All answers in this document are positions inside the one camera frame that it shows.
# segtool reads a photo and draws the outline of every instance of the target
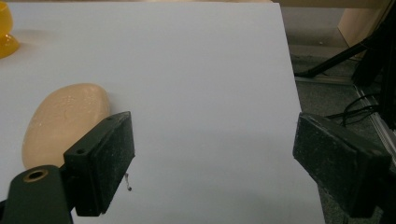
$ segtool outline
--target white table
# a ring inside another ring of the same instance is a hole
[[[278,4],[12,3],[0,60],[0,196],[52,91],[103,86],[133,113],[133,191],[75,223],[324,223],[292,157],[300,112]]]

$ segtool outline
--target screw hole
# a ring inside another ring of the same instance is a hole
[[[46,175],[48,175],[48,173],[49,173],[48,170],[36,170],[26,175],[23,178],[23,181],[27,183],[35,182],[37,180],[44,178]]]
[[[77,154],[84,154],[85,153],[85,149],[84,148],[80,148],[76,152],[77,152]]]

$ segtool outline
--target metal bar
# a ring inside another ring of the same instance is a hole
[[[353,81],[350,79],[350,77],[317,76],[317,77],[294,77],[294,79],[299,82],[353,86]]]
[[[356,87],[359,96],[370,94],[369,91],[362,87]],[[367,97],[361,100],[364,106],[367,105],[378,105],[377,100],[374,97]],[[371,116],[372,123],[378,133],[379,138],[384,144],[385,149],[390,153],[393,158],[393,163],[396,164],[396,132],[391,130],[387,123],[381,119],[378,113],[374,113]]]
[[[344,50],[343,52],[335,55],[334,57],[330,58],[324,63],[320,63],[317,66],[308,69],[307,71],[304,72],[299,72],[299,73],[294,73],[295,77],[315,77],[316,75],[323,73],[324,71],[328,70],[329,68],[332,68],[336,66],[337,64],[355,56],[358,53],[363,52],[366,50],[367,45],[371,45],[372,39],[371,38],[366,38],[363,41],[361,41],[359,44],[354,45],[353,47]]]
[[[396,89],[396,63],[394,60],[396,59],[396,40],[390,40],[390,49],[388,49],[388,60],[385,62],[385,74],[382,77],[382,86],[381,86],[381,97],[379,100],[380,110],[379,113],[381,118],[388,124],[388,126],[394,130],[395,123],[393,120],[393,101],[394,101],[394,92]]]
[[[377,47],[367,49],[363,59],[358,63],[352,76],[355,85],[370,86],[381,72],[386,57],[384,54],[386,44],[382,42],[385,41],[380,41]]]

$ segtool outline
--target wooden panel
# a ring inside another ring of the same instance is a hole
[[[376,8],[381,7],[378,0],[274,0],[282,7],[354,7]]]
[[[338,29],[349,46],[361,42],[375,30],[391,5],[390,0],[378,1],[380,8],[347,8]]]

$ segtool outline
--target black cable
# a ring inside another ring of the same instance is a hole
[[[349,58],[349,60],[352,62],[357,62],[357,63],[361,62],[361,59],[358,59],[358,58]]]
[[[367,108],[369,108],[369,107],[348,111],[348,112],[346,113],[346,116],[355,115],[356,113],[359,113],[359,112],[361,112],[363,109],[367,109]],[[344,112],[343,112],[343,113],[339,113],[339,114],[333,114],[333,115],[330,115],[330,116],[326,116],[325,118],[326,118],[326,119],[337,119],[337,118],[343,117],[344,114],[345,114]]]
[[[349,122],[349,123],[347,123],[346,125],[350,125],[350,124],[354,124],[354,123],[359,123],[359,122],[361,122],[362,120],[367,119],[368,117],[370,117],[371,115],[373,115],[375,112],[376,112],[376,111],[373,110],[373,111],[371,111],[369,114],[363,116],[362,118],[357,119],[357,120],[354,120],[354,121],[352,121],[352,122]]]
[[[352,107],[354,104],[356,104],[358,101],[367,98],[367,97],[371,97],[371,96],[376,96],[379,95],[379,93],[374,93],[374,94],[367,94],[367,95],[363,95],[361,97],[359,97],[358,99],[354,100],[352,103],[350,103],[349,105],[346,106],[345,110],[344,110],[344,116],[343,116],[343,123],[342,126],[345,127],[346,126],[346,120],[347,120],[347,111],[349,110],[350,107]]]
[[[378,108],[379,108],[379,105],[367,105],[367,106],[365,106],[365,107],[363,107],[362,109],[358,109],[358,110],[356,110],[355,112],[354,112],[354,115],[353,116],[346,116],[346,114],[343,116],[343,121],[342,121],[342,123],[341,123],[341,125],[343,126],[343,127],[346,127],[347,126],[347,119],[350,119],[350,118],[354,118],[354,117],[357,117],[358,115],[360,115],[361,114],[361,112],[363,112],[363,113],[365,113],[365,112],[370,112],[371,114],[373,114],[374,112],[376,112],[377,110],[378,110]]]

